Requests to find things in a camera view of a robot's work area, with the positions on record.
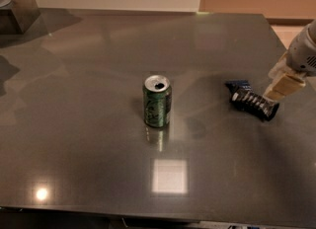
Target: can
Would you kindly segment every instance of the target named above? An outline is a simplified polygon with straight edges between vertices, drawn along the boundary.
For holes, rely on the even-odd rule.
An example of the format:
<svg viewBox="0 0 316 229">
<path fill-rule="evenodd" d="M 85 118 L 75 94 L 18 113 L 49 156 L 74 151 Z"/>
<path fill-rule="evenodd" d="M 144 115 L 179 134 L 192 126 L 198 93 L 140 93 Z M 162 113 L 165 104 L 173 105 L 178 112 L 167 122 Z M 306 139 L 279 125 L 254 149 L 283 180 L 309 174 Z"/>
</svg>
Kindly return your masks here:
<svg viewBox="0 0 316 229">
<path fill-rule="evenodd" d="M 151 127 L 163 127 L 170 121 L 172 88 L 162 75 L 153 75 L 143 85 L 144 120 Z"/>
</svg>

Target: shiny table surface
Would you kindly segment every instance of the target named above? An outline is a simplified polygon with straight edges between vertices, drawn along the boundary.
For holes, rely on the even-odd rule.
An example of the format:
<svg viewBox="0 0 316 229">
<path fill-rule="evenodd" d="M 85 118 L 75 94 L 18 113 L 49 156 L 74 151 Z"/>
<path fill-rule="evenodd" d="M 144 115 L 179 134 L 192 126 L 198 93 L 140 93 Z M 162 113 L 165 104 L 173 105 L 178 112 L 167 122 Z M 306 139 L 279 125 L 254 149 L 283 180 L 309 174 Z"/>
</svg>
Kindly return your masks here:
<svg viewBox="0 0 316 229">
<path fill-rule="evenodd" d="M 316 227 L 313 88 L 266 122 L 224 86 L 269 85 L 285 49 L 263 16 L 42 9 L 0 46 L 0 206 Z M 167 128 L 143 122 L 151 74 Z"/>
</svg>

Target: aluminum can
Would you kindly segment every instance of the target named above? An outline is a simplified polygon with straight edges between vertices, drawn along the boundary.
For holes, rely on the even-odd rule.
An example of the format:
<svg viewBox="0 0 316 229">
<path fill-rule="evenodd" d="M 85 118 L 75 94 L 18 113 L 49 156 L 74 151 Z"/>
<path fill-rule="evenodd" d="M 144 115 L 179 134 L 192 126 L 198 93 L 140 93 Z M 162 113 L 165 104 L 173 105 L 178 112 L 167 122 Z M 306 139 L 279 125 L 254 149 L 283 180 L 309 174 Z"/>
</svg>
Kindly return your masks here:
<svg viewBox="0 0 316 229">
<path fill-rule="evenodd" d="M 144 120 L 151 127 L 163 127 L 170 121 L 172 88 L 169 80 L 153 75 L 143 85 Z"/>
</svg>

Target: can label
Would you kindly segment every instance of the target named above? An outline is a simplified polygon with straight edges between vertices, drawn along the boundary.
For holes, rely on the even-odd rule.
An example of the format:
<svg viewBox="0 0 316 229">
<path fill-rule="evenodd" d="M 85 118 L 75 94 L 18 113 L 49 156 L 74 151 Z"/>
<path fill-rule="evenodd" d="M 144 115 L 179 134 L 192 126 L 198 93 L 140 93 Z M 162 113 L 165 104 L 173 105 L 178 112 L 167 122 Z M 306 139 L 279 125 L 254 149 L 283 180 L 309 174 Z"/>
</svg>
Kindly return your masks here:
<svg viewBox="0 0 316 229">
<path fill-rule="evenodd" d="M 163 127 L 170 121 L 172 90 L 169 80 L 160 75 L 150 76 L 143 86 L 144 120 L 152 127 Z"/>
</svg>

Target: can lid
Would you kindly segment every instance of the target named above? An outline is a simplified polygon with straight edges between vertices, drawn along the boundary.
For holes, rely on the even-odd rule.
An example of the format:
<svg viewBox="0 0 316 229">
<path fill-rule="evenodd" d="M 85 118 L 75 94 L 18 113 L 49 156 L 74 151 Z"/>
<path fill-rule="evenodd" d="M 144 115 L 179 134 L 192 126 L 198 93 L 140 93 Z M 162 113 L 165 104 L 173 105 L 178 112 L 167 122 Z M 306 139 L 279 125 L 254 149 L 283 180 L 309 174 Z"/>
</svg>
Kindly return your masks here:
<svg viewBox="0 0 316 229">
<path fill-rule="evenodd" d="M 162 75 L 152 75 L 145 81 L 145 87 L 152 92 L 163 92 L 170 86 L 169 80 Z"/>
</svg>

